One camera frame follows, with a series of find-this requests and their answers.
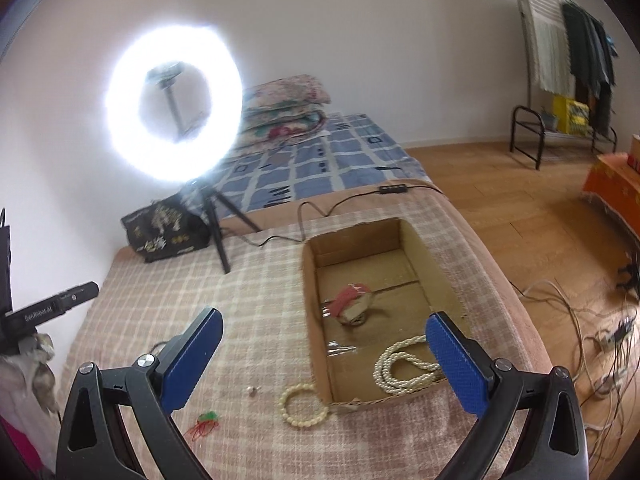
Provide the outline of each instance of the cardboard box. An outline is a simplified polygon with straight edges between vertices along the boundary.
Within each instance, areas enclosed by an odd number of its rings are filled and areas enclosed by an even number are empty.
[[[626,163],[640,173],[640,136],[634,135],[631,137],[631,147]]]
[[[375,383],[373,367],[393,343],[424,334],[431,312],[444,310],[465,335],[470,335],[463,305],[405,220],[358,224],[311,238],[303,247],[302,271],[316,389],[322,402],[334,411],[353,411],[428,390],[389,395]],[[322,316],[322,302],[332,300],[350,283],[364,283],[374,293],[366,322],[356,327]],[[332,341],[357,350],[328,355],[327,345]],[[407,351],[436,362],[427,345],[414,345]],[[422,373],[406,361],[398,361],[393,368],[394,376],[401,380]]]

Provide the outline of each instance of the wooden floor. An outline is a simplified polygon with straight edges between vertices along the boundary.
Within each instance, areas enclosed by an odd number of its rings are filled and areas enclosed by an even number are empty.
[[[408,151],[475,229],[507,278],[521,290],[536,280],[549,279],[565,291],[574,308],[605,313],[621,308],[625,298],[614,289],[616,269],[627,263],[625,252],[632,247],[631,240],[603,211],[579,197],[593,163],[590,156],[570,162],[543,162],[541,170],[535,171],[532,161],[508,153],[506,143],[452,144]],[[541,290],[537,295],[544,298],[549,294]],[[566,309],[554,301],[523,300],[523,304],[552,363],[575,371],[578,339]],[[608,319],[589,313],[578,316],[584,335],[617,325],[620,319],[618,314]],[[611,356],[596,355],[591,341],[585,343],[585,349],[594,379],[601,377],[603,366],[609,363],[606,371],[610,368]],[[640,356],[640,344],[634,350],[631,373]],[[605,440],[602,457],[598,460],[596,454],[590,462],[592,479],[608,477],[640,429],[640,409],[634,410],[638,378],[640,372],[623,396],[623,413]],[[576,389],[580,401],[590,396],[585,376],[578,380]],[[602,426],[609,409],[609,400],[591,398],[582,407],[583,418]],[[622,418],[623,434],[618,438]],[[590,450],[595,437],[588,431]]]

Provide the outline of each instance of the tripod leg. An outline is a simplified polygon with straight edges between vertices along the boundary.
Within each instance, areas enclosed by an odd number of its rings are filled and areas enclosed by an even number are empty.
[[[229,260],[226,257],[225,246],[222,243],[222,231],[220,230],[220,224],[218,223],[218,215],[216,215],[216,209],[211,203],[211,200],[208,198],[204,198],[204,207],[207,213],[207,217],[209,218],[209,229],[211,230],[211,236],[213,237],[213,241],[216,244],[216,248],[218,249],[218,254],[220,255],[220,262],[222,263],[222,268],[225,271],[225,274],[231,272],[231,266],[229,265]]]
[[[220,200],[220,202],[222,202],[226,206],[226,208],[229,209],[229,211],[231,211],[234,215],[236,215],[239,219],[241,219],[245,224],[247,224],[256,233],[259,233],[260,231],[262,231],[262,229],[260,229],[254,222],[249,220],[249,218],[242,211],[240,211],[236,207],[236,205],[233,202],[231,202],[231,200],[229,200],[222,193],[220,193],[219,191],[216,191],[215,189],[212,189],[211,190],[211,194],[214,197],[216,197],[218,200]]]

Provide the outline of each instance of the blue gripper pad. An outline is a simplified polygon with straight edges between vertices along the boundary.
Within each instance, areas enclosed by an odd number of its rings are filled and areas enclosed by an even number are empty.
[[[439,314],[429,316],[424,335],[462,408],[482,417],[489,405],[488,385],[478,366]]]
[[[165,413],[184,407],[222,339],[222,314],[207,307],[158,355],[156,376]]]

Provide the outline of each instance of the orange tablecloth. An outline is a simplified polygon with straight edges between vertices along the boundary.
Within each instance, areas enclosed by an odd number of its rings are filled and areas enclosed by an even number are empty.
[[[626,153],[600,155],[582,191],[596,194],[640,238],[640,174],[626,164]]]

